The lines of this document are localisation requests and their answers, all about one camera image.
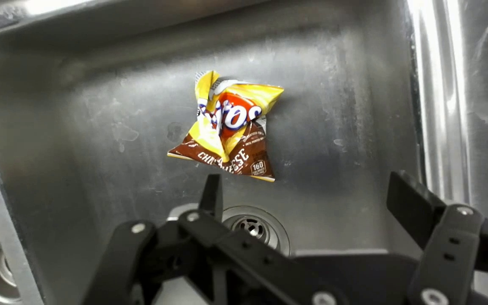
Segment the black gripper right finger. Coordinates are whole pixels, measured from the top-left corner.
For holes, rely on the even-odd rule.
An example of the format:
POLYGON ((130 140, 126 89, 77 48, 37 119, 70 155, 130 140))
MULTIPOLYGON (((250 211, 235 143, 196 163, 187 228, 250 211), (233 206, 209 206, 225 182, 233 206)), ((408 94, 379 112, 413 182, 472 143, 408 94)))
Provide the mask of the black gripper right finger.
POLYGON ((386 207, 421 250, 404 292, 408 305, 488 305, 470 289, 488 273, 488 217, 465 204, 445 204, 406 172, 391 172, 386 207))

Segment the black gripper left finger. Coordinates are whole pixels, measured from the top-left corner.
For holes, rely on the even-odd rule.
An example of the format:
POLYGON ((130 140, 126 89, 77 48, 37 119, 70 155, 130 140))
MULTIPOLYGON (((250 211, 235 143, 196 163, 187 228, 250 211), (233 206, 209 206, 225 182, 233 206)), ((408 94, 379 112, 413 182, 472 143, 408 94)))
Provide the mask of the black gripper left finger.
POLYGON ((221 179, 206 179, 198 207, 157 228, 116 228, 81 305, 150 305, 182 278, 208 305, 335 305, 335 292, 294 260, 220 223, 221 179))

